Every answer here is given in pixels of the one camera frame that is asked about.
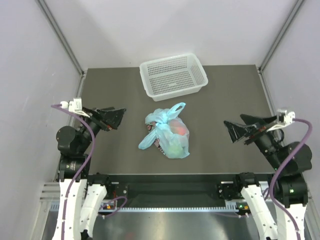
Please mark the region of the light blue plastic bag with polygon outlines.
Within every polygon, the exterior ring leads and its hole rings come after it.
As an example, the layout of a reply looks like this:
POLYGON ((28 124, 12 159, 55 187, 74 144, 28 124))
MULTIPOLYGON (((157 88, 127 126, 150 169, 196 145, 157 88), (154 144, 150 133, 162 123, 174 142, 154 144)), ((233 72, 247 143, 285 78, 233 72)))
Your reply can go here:
POLYGON ((158 108, 154 112, 148 114, 145 117, 145 125, 148 130, 148 134, 139 143, 138 148, 145 150, 151 145, 155 145, 167 158, 167 152, 169 145, 179 145, 183 147, 183 155, 180 158, 169 159, 183 159, 190 155, 189 152, 189 137, 190 131, 186 135, 174 134, 171 132, 169 122, 173 119, 178 119, 179 114, 185 108, 186 103, 180 102, 175 104, 171 108, 158 108))

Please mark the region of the red apple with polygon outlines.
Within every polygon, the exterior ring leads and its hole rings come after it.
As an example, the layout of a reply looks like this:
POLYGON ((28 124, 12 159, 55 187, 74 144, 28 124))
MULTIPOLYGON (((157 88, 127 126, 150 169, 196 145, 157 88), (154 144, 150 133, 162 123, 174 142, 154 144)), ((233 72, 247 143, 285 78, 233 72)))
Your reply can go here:
POLYGON ((185 124, 181 120, 172 119, 168 123, 168 125, 170 127, 171 132, 174 134, 184 136, 189 132, 189 130, 187 129, 187 127, 185 126, 185 124))

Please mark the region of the green pear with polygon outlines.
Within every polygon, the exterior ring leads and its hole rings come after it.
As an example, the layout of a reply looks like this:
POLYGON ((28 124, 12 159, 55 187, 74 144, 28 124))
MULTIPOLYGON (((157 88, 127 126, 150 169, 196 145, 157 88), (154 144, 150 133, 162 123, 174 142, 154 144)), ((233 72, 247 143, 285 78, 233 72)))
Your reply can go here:
POLYGON ((180 158, 184 154, 184 149, 180 145, 169 145, 167 149, 167 156, 171 159, 180 158))

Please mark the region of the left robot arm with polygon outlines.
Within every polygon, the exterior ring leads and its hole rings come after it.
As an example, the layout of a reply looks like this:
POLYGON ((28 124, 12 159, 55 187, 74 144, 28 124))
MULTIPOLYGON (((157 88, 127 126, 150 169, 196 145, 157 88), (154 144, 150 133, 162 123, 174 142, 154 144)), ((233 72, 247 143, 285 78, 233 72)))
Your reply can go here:
POLYGON ((96 136, 100 131, 116 130, 126 109, 83 108, 68 111, 62 104, 52 105, 80 121, 79 127, 64 126, 56 133, 60 152, 58 181, 60 189, 59 209, 54 240, 91 240, 93 229, 103 199, 114 191, 110 178, 105 174, 89 174, 96 136))

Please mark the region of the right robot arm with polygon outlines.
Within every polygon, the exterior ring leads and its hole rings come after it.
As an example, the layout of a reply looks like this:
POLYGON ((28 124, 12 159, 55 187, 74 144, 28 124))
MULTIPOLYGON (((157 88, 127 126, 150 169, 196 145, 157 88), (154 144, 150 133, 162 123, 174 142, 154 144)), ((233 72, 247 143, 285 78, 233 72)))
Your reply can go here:
POLYGON ((239 198, 239 218, 252 217, 261 240, 305 239, 305 213, 308 186, 303 172, 312 169, 312 151, 306 144, 313 126, 296 118, 294 111, 279 110, 271 117, 241 114, 242 124, 224 121, 232 143, 244 140, 245 145, 255 144, 275 173, 268 176, 267 188, 262 189, 253 172, 235 175, 232 183, 217 185, 218 196, 226 201, 239 198), (307 124, 301 141, 282 145, 283 129, 295 122, 307 124))

